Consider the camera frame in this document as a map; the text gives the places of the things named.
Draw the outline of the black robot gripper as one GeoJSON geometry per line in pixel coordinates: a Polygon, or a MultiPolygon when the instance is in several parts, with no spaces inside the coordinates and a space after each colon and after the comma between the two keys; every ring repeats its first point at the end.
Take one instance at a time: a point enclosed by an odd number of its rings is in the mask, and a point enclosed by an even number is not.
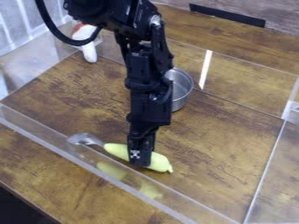
{"type": "Polygon", "coordinates": [[[132,52],[126,57],[126,87],[131,91],[131,112],[127,116],[128,160],[148,167],[155,151],[156,127],[171,123],[174,84],[158,71],[150,53],[132,52]]]}

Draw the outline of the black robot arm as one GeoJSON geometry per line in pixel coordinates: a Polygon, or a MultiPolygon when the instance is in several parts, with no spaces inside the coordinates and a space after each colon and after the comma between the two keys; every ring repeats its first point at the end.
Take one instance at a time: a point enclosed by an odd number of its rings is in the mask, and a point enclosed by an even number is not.
{"type": "Polygon", "coordinates": [[[131,95],[128,159],[134,165],[148,166],[155,133],[172,117],[174,84],[164,75],[174,68],[174,55],[162,14],[150,0],[64,0],[64,9],[80,22],[115,33],[131,95]]]}

